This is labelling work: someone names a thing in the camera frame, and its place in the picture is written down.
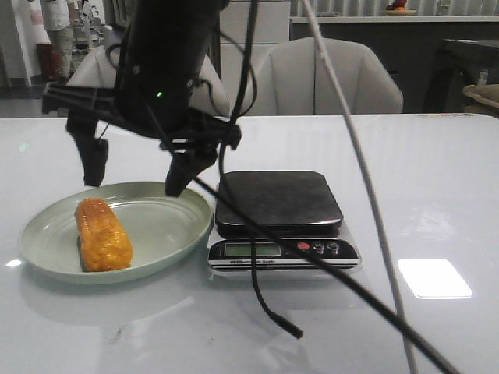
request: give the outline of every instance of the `table surface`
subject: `table surface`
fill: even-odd
[[[462,372],[497,372],[499,122],[480,115],[354,119],[407,320]],[[394,309],[342,118],[254,117],[240,125],[243,138],[226,170],[323,174],[363,258],[352,276]],[[66,284],[39,273],[20,257],[23,228],[46,206],[88,189],[64,126],[61,118],[0,120],[0,372],[410,372],[400,335],[336,280],[261,281],[271,308],[304,330],[296,340],[264,315],[249,281],[212,277],[205,251],[122,284]],[[157,141],[113,127],[105,138],[104,184],[164,180],[169,156]],[[216,168],[201,178],[215,187]],[[213,233],[210,243],[218,239]],[[419,352],[416,367],[438,372]]]

